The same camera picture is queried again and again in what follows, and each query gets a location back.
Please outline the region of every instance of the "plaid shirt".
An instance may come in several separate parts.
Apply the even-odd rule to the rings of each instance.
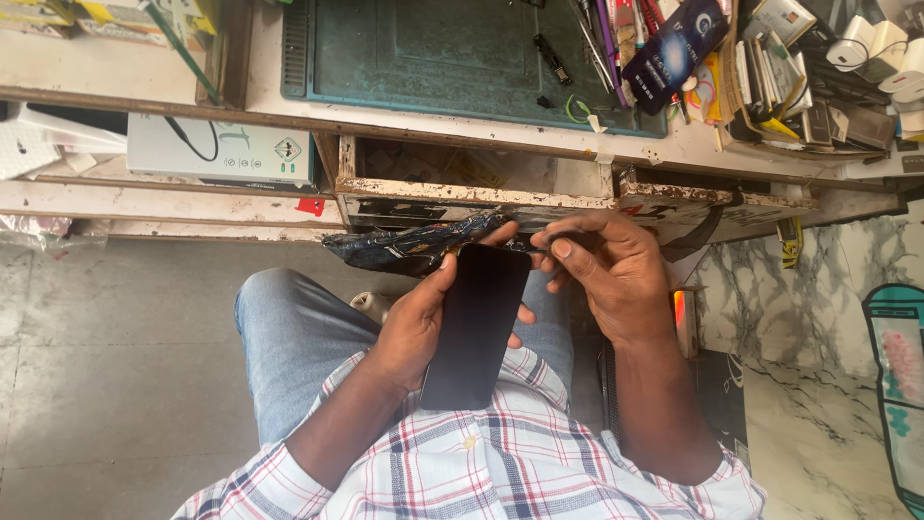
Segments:
[[[324,381],[311,412],[362,359]],[[428,412],[410,394],[399,420],[335,492],[306,474],[282,441],[190,498],[182,518],[758,518],[766,493],[723,449],[715,475],[680,486],[640,471],[613,434],[599,440],[567,415],[561,379],[534,352],[507,350],[491,405]]]

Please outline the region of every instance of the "purple pen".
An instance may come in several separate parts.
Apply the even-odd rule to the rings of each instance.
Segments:
[[[629,108],[626,97],[623,95],[622,80],[619,78],[619,73],[616,72],[616,49],[613,47],[613,36],[610,35],[610,20],[606,16],[606,2],[604,0],[597,0],[597,14],[600,15],[603,44],[606,45],[606,61],[609,62],[610,72],[613,73],[614,90],[619,94],[619,103],[623,108]]]

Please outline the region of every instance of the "blue jeans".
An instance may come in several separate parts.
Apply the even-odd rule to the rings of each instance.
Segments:
[[[538,318],[515,333],[571,393],[574,349],[567,293],[549,293],[550,276],[529,274],[523,302]],[[372,346],[381,327],[292,269],[252,275],[235,299],[260,444],[285,438],[308,414],[321,385],[351,355]]]

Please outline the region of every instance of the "phone screen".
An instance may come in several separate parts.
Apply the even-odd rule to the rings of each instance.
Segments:
[[[488,405],[531,264],[526,253],[478,243],[462,246],[421,408],[481,410]]]

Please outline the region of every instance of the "hand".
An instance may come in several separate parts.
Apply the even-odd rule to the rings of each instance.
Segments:
[[[616,211],[595,210],[549,224],[532,236],[532,244],[548,247],[546,237],[561,229],[598,233],[605,242],[591,254],[572,240],[555,239],[540,269],[551,273],[561,263],[565,270],[549,282],[549,292],[560,291],[571,278],[579,281],[601,331],[616,346],[673,334],[667,280],[650,233]]]
[[[480,243],[499,247],[513,238],[518,228],[516,222],[507,222]],[[539,266],[541,259],[541,255],[533,257],[533,268]],[[367,354],[370,358],[367,366],[408,392],[419,389],[427,364],[436,352],[443,323],[443,299],[455,279],[456,256],[447,254],[439,269],[392,306],[379,339]],[[535,313],[522,303],[517,318],[524,323],[536,322]],[[523,341],[511,333],[507,346],[518,349],[522,345]]]

